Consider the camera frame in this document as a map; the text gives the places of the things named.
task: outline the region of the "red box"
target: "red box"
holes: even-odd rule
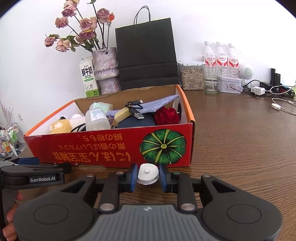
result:
[[[178,125],[48,134],[51,123],[61,116],[71,118],[73,114],[85,114],[93,102],[110,103],[114,110],[119,110],[128,101],[141,99],[145,103],[175,94],[179,98],[166,107],[181,107],[182,117]],[[72,100],[29,130],[24,139],[33,155],[45,163],[126,168],[131,163],[150,162],[187,167],[192,160],[194,131],[195,120],[184,92],[179,85],[167,85]]]

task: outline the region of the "finger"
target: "finger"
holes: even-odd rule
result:
[[[10,236],[13,236],[16,234],[15,227],[13,226],[13,223],[9,223],[3,230],[3,235],[7,239]]]
[[[17,192],[17,197],[15,199],[17,201],[23,201],[24,200],[24,196],[18,191]]]
[[[10,223],[13,220],[13,215],[15,214],[15,211],[18,207],[18,204],[15,202],[14,205],[11,207],[11,209],[8,210],[6,214],[6,219]]]
[[[14,234],[6,239],[7,239],[7,241],[15,241],[17,239],[17,234]]]

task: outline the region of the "wooden table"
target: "wooden table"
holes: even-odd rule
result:
[[[198,178],[204,173],[248,191],[276,205],[283,215],[277,241],[296,240],[296,117],[271,108],[270,98],[246,94],[204,94],[186,91],[196,119],[191,167],[172,168]],[[289,104],[280,103],[296,111]],[[29,149],[22,156],[30,157]],[[66,181],[93,173],[106,177],[118,169],[79,165]],[[31,199],[55,187],[25,190]],[[176,203],[175,194],[161,192],[159,183],[137,185],[132,194],[121,194],[121,203]]]

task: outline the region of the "vase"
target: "vase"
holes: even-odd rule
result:
[[[102,94],[120,91],[117,49],[111,47],[108,50],[96,50],[92,54],[94,73],[100,82]]]

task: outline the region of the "black paper bag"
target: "black paper bag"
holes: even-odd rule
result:
[[[117,28],[117,58],[122,89],[178,84],[170,18]]]

